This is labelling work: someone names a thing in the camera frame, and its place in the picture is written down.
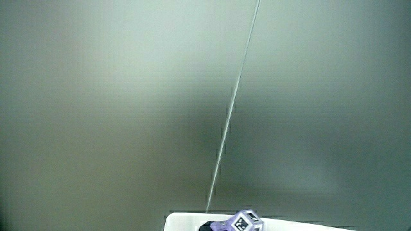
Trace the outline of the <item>person's right hand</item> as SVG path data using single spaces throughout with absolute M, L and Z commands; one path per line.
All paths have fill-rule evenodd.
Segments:
M 264 221 L 250 209 L 241 210 L 227 220 L 208 221 L 199 231 L 262 231 Z

